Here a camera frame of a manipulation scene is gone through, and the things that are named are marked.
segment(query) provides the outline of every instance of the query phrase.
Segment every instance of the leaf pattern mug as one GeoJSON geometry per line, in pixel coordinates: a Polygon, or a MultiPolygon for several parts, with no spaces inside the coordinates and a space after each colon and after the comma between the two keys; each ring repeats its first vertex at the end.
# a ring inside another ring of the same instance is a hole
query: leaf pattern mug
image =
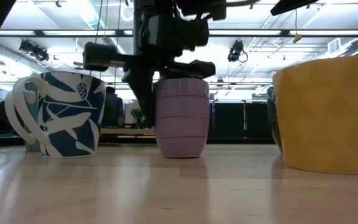
{"type": "Polygon", "coordinates": [[[98,146],[105,96],[106,84],[98,78],[71,72],[41,73],[15,82],[6,96],[6,114],[26,142],[39,140],[43,157],[88,157],[98,146]],[[37,87],[38,97],[24,89],[26,83],[37,87]],[[37,103],[36,120],[26,102],[37,103]],[[31,133],[20,125],[15,109],[31,133]]]}

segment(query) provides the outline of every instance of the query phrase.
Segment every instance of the yellow cup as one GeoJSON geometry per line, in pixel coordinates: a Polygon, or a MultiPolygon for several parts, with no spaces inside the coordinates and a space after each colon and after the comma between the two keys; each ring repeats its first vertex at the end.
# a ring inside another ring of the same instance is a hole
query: yellow cup
{"type": "Polygon", "coordinates": [[[285,165],[358,174],[358,56],[285,68],[273,85],[285,165]]]}

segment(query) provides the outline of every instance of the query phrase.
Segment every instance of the table surface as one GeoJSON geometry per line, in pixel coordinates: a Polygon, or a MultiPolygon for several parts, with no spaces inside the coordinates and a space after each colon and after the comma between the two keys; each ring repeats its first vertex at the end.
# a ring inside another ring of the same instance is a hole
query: table surface
{"type": "Polygon", "coordinates": [[[287,168],[273,145],[207,145],[199,159],[101,147],[85,159],[0,149],[0,224],[355,224],[358,175],[287,168]]]}

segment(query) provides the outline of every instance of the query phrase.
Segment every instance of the mug handle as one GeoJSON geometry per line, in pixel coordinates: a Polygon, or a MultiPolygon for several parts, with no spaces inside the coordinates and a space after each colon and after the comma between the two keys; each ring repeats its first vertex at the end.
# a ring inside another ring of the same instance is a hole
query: mug handle
{"type": "MultiPolygon", "coordinates": [[[[25,91],[25,98],[27,102],[30,104],[35,103],[36,95],[32,91],[25,91]]],[[[5,98],[5,111],[7,119],[9,120],[10,124],[12,125],[13,129],[19,134],[22,139],[24,139],[29,144],[35,144],[37,141],[33,134],[29,134],[20,124],[19,119],[17,119],[15,106],[13,102],[12,92],[10,91],[5,98]]]]}
{"type": "Polygon", "coordinates": [[[23,119],[25,125],[27,125],[27,127],[30,129],[31,133],[41,142],[41,144],[47,146],[50,144],[50,139],[48,134],[42,131],[41,128],[38,126],[37,122],[35,122],[34,118],[30,114],[30,111],[25,103],[24,85],[26,83],[33,83],[37,87],[38,93],[41,97],[47,95],[48,83],[38,77],[29,76],[29,77],[21,78],[18,81],[16,81],[12,90],[13,102],[18,114],[23,119]]]}

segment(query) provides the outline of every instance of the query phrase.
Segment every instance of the spotlight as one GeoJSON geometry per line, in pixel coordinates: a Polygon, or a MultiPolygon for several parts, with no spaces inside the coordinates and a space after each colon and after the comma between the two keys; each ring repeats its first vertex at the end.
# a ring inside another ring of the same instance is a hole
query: spotlight
{"type": "Polygon", "coordinates": [[[222,83],[223,82],[223,78],[218,78],[218,83],[222,83]]]}
{"type": "Polygon", "coordinates": [[[236,40],[233,46],[230,49],[229,56],[227,56],[227,60],[229,62],[236,62],[240,61],[241,63],[245,63],[248,61],[248,54],[244,51],[244,44],[242,40],[236,40]],[[241,54],[245,54],[247,59],[245,61],[240,60],[241,54]]]}
{"type": "Polygon", "coordinates": [[[32,44],[28,40],[22,40],[19,50],[21,50],[25,54],[30,54],[40,62],[47,62],[49,60],[49,54],[47,52],[47,49],[32,44]]]}

